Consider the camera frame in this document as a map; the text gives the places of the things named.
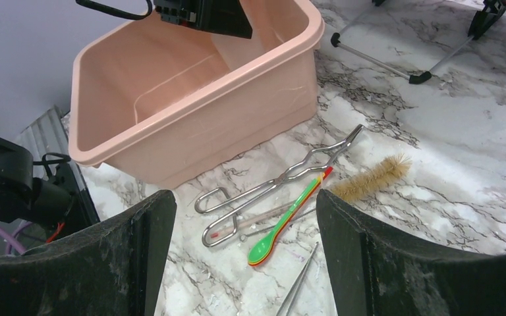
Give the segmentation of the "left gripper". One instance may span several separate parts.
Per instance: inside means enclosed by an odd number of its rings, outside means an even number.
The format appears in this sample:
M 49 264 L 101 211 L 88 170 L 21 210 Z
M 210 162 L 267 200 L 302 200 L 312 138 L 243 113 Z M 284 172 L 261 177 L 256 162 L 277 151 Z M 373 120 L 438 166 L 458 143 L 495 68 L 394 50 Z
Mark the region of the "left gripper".
M 252 25 L 239 0 L 154 0 L 161 20 L 212 34 L 250 39 Z

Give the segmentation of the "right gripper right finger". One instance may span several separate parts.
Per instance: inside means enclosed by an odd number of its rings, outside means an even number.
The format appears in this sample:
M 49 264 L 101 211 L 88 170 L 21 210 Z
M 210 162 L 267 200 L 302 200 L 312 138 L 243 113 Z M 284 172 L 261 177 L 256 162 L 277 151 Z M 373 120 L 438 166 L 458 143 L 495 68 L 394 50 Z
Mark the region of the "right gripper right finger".
M 427 241 L 328 190 L 316 214 L 339 315 L 506 315 L 506 254 Z

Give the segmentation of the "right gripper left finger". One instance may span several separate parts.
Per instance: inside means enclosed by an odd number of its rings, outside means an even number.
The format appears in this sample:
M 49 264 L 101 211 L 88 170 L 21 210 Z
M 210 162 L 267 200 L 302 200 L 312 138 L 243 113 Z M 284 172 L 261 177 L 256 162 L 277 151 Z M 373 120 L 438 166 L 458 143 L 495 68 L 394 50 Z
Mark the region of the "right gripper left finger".
M 0 257 L 0 315 L 153 315 L 177 203 L 160 190 L 18 257 Z

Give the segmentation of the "metal tweezers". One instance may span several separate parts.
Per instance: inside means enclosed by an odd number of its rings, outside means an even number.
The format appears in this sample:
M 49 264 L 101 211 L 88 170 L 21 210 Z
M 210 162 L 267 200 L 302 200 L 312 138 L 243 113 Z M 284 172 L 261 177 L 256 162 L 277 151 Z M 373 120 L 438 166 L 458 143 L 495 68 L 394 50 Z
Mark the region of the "metal tweezers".
M 277 310 L 276 316 L 285 315 L 289 316 L 291 314 L 291 311 L 293 307 L 295 306 L 295 303 L 297 301 L 301 286 L 303 282 L 305 281 L 308 269 L 310 267 L 310 264 L 314 258 L 314 255 L 319 247 L 319 242 L 315 243 L 314 248 L 310 252 L 309 258 L 306 260 L 302 270 L 300 271 L 299 275 L 296 277 L 293 285 L 291 286 L 290 290 L 288 291 L 287 295 L 282 301 L 282 304 L 280 305 L 279 309 Z

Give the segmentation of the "bristle tube brush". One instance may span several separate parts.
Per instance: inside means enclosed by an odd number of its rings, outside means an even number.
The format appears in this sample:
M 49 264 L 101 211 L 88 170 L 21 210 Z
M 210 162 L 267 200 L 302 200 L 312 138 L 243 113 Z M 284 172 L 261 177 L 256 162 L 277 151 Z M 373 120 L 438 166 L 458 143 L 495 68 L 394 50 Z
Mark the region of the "bristle tube brush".
M 404 178 L 412 166 L 409 157 L 390 155 L 372 168 L 337 182 L 329 191 L 348 203 L 356 202 Z

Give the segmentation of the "glass thermometer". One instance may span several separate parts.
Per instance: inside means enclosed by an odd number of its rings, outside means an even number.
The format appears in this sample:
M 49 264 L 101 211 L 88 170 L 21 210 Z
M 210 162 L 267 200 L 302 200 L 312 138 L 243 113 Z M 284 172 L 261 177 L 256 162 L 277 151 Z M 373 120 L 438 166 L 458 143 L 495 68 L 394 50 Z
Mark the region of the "glass thermometer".
M 246 228 L 246 227 L 251 226 L 253 224 L 260 223 L 268 218 L 271 218 L 271 217 L 274 217 L 277 215 L 282 215 L 285 211 L 287 211 L 290 208 L 290 206 L 293 203 L 294 202 L 291 201 L 286 204 L 280 205 L 278 207 L 274 207 L 273 209 L 270 209 L 269 211 L 266 211 L 264 213 L 254 216 L 254 217 L 250 217 L 249 219 L 246 219 L 243 221 L 237 221 L 236 230 Z M 233 231 L 234 231 L 233 226 L 228 226 L 228 227 L 225 227 L 217 232 L 211 233 L 210 238 L 212 240 L 215 240 L 216 238 L 221 238 L 223 235 L 232 234 Z

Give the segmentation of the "green plastic spoon stack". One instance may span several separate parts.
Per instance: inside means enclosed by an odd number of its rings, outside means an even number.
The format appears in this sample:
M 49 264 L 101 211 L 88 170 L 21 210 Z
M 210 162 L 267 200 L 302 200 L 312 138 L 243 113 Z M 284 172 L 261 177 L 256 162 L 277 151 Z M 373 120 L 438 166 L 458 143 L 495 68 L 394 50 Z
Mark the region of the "green plastic spoon stack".
M 327 167 L 323 172 L 313 179 L 306 189 L 288 208 L 284 215 L 279 219 L 277 224 L 268 232 L 266 236 L 261 238 L 250 250 L 248 254 L 248 264 L 255 267 L 263 263 L 272 253 L 273 248 L 281 231 L 289 224 L 296 215 L 298 210 L 306 203 L 308 198 L 320 187 L 322 182 L 332 173 L 333 167 Z

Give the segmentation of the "metal crucible tongs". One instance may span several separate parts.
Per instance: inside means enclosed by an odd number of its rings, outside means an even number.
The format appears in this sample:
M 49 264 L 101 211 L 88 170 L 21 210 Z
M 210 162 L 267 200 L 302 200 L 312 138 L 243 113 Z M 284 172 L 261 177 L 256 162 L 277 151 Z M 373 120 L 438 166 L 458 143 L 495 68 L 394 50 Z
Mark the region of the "metal crucible tongs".
M 252 207 L 255 203 L 258 203 L 259 201 L 268 197 L 270 194 L 274 193 L 274 191 L 280 189 L 280 187 L 288 183 L 300 180 L 307 174 L 326 171 L 327 168 L 332 166 L 340 154 L 350 148 L 355 138 L 364 129 L 365 126 L 359 124 L 349 133 L 346 138 L 342 139 L 341 141 L 326 147 L 311 149 L 301 161 L 288 167 L 279 176 L 258 184 L 255 187 L 244 191 L 234 197 L 231 197 L 228 194 L 227 190 L 221 186 L 216 187 L 199 196 L 194 203 L 194 209 L 197 213 L 200 214 L 211 213 L 213 211 L 229 207 L 231 204 L 243 200 L 243 202 L 238 206 L 233 207 L 228 213 L 221 216 L 204 229 L 201 236 L 202 245 L 207 248 L 212 248 L 234 236 L 238 230 L 238 214 Z M 329 159 L 319 165 L 311 164 L 309 160 L 317 153 L 328 153 Z M 204 201 L 218 193 L 222 193 L 224 195 L 225 201 L 222 201 L 221 203 L 212 207 L 202 207 Z

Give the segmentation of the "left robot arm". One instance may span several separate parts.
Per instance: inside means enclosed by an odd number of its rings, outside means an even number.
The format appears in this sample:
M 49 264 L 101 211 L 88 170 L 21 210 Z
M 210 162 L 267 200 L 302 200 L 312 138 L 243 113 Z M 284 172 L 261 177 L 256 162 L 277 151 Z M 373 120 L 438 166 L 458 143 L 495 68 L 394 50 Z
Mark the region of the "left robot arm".
M 252 25 L 240 1 L 147 1 L 147 10 L 135 14 L 96 1 L 78 5 L 125 20 L 143 20 L 153 13 L 161 21 L 211 34 L 250 39 Z M 31 152 L 0 138 L 0 221 L 23 223 L 13 233 L 0 227 L 7 245 L 5 254 L 23 254 L 26 249 L 17 236 L 38 225 L 48 232 L 47 243 L 99 222 L 98 213 L 71 158 L 48 152 L 35 161 Z

